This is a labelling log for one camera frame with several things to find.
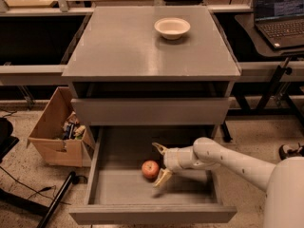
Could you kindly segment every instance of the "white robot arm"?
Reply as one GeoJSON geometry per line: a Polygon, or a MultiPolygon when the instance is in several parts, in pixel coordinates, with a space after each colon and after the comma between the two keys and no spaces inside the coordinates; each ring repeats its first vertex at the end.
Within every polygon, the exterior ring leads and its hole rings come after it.
{"type": "Polygon", "coordinates": [[[153,145],[163,154],[166,166],[155,186],[161,186],[182,169],[208,170],[222,164],[266,192],[263,228],[304,227],[303,157],[272,164],[227,149],[208,138],[199,138],[193,146],[185,148],[166,148],[155,142],[153,145]]]}

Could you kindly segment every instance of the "red apple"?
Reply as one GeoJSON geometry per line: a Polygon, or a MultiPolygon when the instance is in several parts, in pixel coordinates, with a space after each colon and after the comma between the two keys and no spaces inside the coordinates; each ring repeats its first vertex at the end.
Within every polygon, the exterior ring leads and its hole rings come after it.
{"type": "Polygon", "coordinates": [[[159,175],[160,167],[155,161],[146,161],[142,165],[143,176],[147,179],[155,179],[159,175]]]}

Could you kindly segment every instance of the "drawer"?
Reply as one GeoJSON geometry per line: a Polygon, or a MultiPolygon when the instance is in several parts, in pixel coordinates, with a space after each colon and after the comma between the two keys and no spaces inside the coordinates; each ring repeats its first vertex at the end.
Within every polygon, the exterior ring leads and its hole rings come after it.
{"type": "Polygon", "coordinates": [[[88,125],[222,124],[228,98],[73,99],[88,125]]]}
{"type": "Polygon", "coordinates": [[[108,126],[100,130],[85,204],[69,213],[80,225],[228,222],[236,207],[223,206],[217,176],[184,170],[163,187],[141,171],[145,160],[162,165],[152,142],[186,146],[203,136],[198,126],[108,126]]]}

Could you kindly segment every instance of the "floor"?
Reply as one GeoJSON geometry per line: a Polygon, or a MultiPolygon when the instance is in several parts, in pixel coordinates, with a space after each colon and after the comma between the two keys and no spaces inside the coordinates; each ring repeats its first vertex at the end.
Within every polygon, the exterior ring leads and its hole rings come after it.
{"type": "MultiPolygon", "coordinates": [[[[18,181],[41,190],[51,187],[43,194],[48,197],[61,187],[70,171],[78,175],[87,176],[89,168],[74,168],[63,166],[50,166],[44,162],[35,147],[28,143],[28,136],[42,113],[44,104],[36,104],[32,110],[23,106],[0,107],[0,116],[6,115],[6,110],[17,110],[8,119],[14,125],[13,136],[20,142],[3,159],[1,167],[14,176],[18,181]]],[[[263,116],[263,117],[230,117],[227,120],[233,140],[224,142],[219,130],[216,141],[227,148],[265,160],[277,163],[280,161],[277,149],[284,143],[297,146],[304,143],[304,129],[294,116],[263,116]]],[[[53,214],[47,227],[50,228],[128,228],[128,227],[184,227],[184,228],[259,228],[262,227],[264,210],[264,193],[255,188],[251,183],[241,179],[227,168],[221,166],[216,171],[220,181],[220,192],[224,205],[236,206],[237,214],[227,224],[181,224],[181,225],[94,225],[78,226],[68,214],[70,205],[82,204],[86,195],[84,181],[71,185],[53,214]]],[[[13,180],[7,173],[0,169],[0,188],[23,198],[38,201],[44,205],[51,203],[50,199],[34,195],[27,187],[13,180]]],[[[40,217],[31,215],[23,210],[12,207],[0,201],[0,227],[36,227],[40,217]]]]}

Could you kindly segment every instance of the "white bowl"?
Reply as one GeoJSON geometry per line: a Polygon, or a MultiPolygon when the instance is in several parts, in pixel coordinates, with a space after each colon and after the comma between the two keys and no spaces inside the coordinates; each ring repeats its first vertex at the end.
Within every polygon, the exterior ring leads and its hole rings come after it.
{"type": "Polygon", "coordinates": [[[190,29],[190,24],[180,18],[163,18],[154,24],[154,28],[165,39],[177,40],[190,29]]]}

